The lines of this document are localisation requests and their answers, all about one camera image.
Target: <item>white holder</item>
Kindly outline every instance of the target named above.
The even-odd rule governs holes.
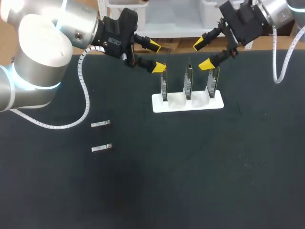
[[[155,113],[197,111],[222,109],[224,102],[220,91],[216,91],[215,98],[211,99],[207,87],[205,91],[192,92],[192,99],[187,100],[185,92],[168,93],[167,102],[163,101],[162,94],[152,95],[152,108]]]

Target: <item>black table surface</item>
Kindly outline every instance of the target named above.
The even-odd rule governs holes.
[[[159,76],[86,57],[81,125],[54,131],[0,114],[0,228],[304,229],[304,56],[276,85],[272,53],[243,52],[221,67],[224,109],[163,114],[151,102]],[[197,66],[208,54],[146,57],[166,60],[170,92],[182,91],[189,58],[193,90],[205,87]],[[53,102],[25,113],[51,125],[82,115],[77,60]],[[91,128],[104,120],[112,126]]]

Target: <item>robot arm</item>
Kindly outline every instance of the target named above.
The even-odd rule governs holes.
[[[217,68],[220,63],[230,56],[238,55],[237,47],[245,46],[256,38],[265,35],[266,28],[273,26],[275,29],[292,21],[305,12],[304,0],[259,0],[257,5],[245,4],[236,10],[230,1],[220,6],[223,18],[217,28],[205,33],[194,45],[195,50],[200,50],[210,44],[216,37],[223,33],[228,40],[227,49],[199,65],[202,70]]]
[[[95,9],[73,0],[2,0],[1,18],[18,32],[15,62],[0,66],[0,111],[48,105],[72,57],[72,46],[89,44],[125,65],[161,73],[165,65],[133,54],[134,43],[155,52],[160,46],[140,37],[138,15],[124,9],[118,20],[97,19]]]

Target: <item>white container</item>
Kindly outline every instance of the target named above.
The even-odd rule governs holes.
[[[120,4],[120,2],[126,2],[126,0],[105,0],[106,6],[110,8],[110,17],[117,20],[124,8],[129,8],[138,13],[138,30],[142,31],[145,29],[146,25],[146,7],[148,6],[148,2],[144,4]]]
[[[204,28],[212,29],[218,26],[218,21],[222,17],[219,7],[225,2],[226,0],[200,0],[200,14]],[[230,0],[230,2],[235,9],[239,9],[244,0]]]

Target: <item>white cable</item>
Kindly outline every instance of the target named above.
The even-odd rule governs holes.
[[[84,95],[85,95],[85,100],[86,100],[86,108],[85,108],[85,112],[84,114],[82,115],[82,117],[77,120],[76,122],[74,123],[71,123],[71,124],[68,124],[68,125],[59,125],[59,126],[56,126],[56,125],[47,125],[47,124],[44,124],[44,123],[41,123],[31,117],[29,117],[28,115],[22,113],[21,111],[17,110],[17,109],[11,109],[11,111],[13,111],[14,113],[20,115],[21,117],[25,118],[26,120],[30,121],[31,123],[34,123],[38,126],[41,126],[43,128],[47,128],[47,129],[52,129],[52,130],[62,130],[62,129],[68,129],[68,128],[71,128],[71,127],[74,127],[78,124],[80,124],[88,115],[89,113],[89,109],[90,109],[90,99],[89,99],[89,94],[88,94],[88,90],[87,90],[87,86],[84,82],[84,79],[83,79],[83,76],[82,76],[82,63],[83,63],[83,60],[85,58],[85,56],[91,52],[91,51],[99,51],[99,52],[105,52],[104,48],[101,47],[101,46],[92,46],[90,48],[87,48],[83,53],[82,55],[80,56],[79,60],[78,60],[78,78],[80,80],[80,83],[81,83],[81,87],[84,91]]]
[[[305,27],[303,27],[300,32],[296,35],[294,38],[292,44],[290,45],[290,48],[288,49],[287,55],[284,60],[284,64],[282,67],[281,75],[279,78],[277,78],[277,70],[276,70],[276,46],[277,46],[277,32],[276,28],[273,28],[273,80],[275,83],[280,83],[286,74],[286,70],[291,58],[291,55],[295,49],[296,44],[299,42],[299,40],[302,38],[302,36],[305,33]]]

